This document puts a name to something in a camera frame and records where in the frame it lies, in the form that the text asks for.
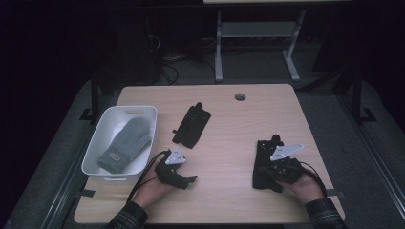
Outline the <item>grey mitten with label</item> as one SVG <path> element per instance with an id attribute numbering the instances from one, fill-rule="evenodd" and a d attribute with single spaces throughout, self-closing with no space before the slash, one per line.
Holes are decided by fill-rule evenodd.
<path id="1" fill-rule="evenodd" d="M 115 136 L 97 165 L 111 174 L 120 174 L 151 143 L 150 125 L 140 117 L 130 119 Z"/>

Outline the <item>white plastic bin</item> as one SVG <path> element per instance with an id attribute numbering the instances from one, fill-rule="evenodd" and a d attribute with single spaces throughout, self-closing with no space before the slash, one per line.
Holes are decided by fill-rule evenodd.
<path id="1" fill-rule="evenodd" d="M 150 145 L 120 174 L 111 174 L 97 165 L 97 160 L 107 150 L 115 136 L 127 122 L 135 117 L 144 118 L 150 125 Z M 108 108 L 99 120 L 92 136 L 81 169 L 84 174 L 100 183 L 135 184 L 150 160 L 155 148 L 158 112 L 153 106 L 114 106 Z"/>

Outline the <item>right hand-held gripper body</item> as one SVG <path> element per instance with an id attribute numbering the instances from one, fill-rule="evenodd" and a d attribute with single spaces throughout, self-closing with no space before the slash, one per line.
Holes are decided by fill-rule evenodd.
<path id="1" fill-rule="evenodd" d="M 305 145 L 295 144 L 288 146 L 276 146 L 273 155 L 269 158 L 269 174 L 272 179 L 292 184 L 302 175 L 302 165 L 296 158 L 291 158 L 305 148 Z"/>

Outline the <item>black fingerless glove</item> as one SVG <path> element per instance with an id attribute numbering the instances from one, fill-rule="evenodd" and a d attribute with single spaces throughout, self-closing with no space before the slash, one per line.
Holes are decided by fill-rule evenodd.
<path id="1" fill-rule="evenodd" d="M 179 128 L 173 131 L 175 135 L 172 138 L 172 141 L 192 149 L 199 141 L 210 117 L 211 113 L 203 109 L 201 102 L 191 106 L 184 116 Z"/>
<path id="2" fill-rule="evenodd" d="M 258 190 L 270 189 L 277 193 L 283 192 L 281 181 L 276 181 L 269 174 L 270 157 L 273 155 L 276 146 L 287 146 L 278 135 L 271 140 L 259 140 L 253 169 L 252 187 Z"/>

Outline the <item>white metal table frame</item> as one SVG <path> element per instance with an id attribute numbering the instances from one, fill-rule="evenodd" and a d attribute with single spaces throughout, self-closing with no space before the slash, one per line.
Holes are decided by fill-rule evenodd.
<path id="1" fill-rule="evenodd" d="M 226 22 L 223 14 L 217 13 L 216 50 L 214 58 L 215 80 L 222 82 L 222 39 L 223 38 L 289 38 L 290 44 L 282 50 L 284 61 L 287 65 L 290 78 L 294 82 L 300 80 L 292 59 L 294 48 L 298 40 L 306 12 L 301 10 L 295 21 L 272 21 L 272 22 Z"/>

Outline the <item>person's left hand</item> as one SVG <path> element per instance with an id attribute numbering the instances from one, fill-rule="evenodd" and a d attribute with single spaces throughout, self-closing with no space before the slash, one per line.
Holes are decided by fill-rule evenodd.
<path id="1" fill-rule="evenodd" d="M 142 208 L 147 208 L 174 190 L 173 186 L 161 183 L 155 172 L 150 171 L 145 176 L 132 201 Z"/>

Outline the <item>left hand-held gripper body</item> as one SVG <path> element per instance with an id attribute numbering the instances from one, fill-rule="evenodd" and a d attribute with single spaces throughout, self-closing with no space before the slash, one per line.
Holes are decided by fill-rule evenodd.
<path id="1" fill-rule="evenodd" d="M 186 177 L 177 173 L 177 170 L 185 163 L 185 157 L 179 148 L 174 151 L 164 151 L 164 157 L 155 168 L 160 182 L 176 187 L 179 181 L 186 181 Z"/>

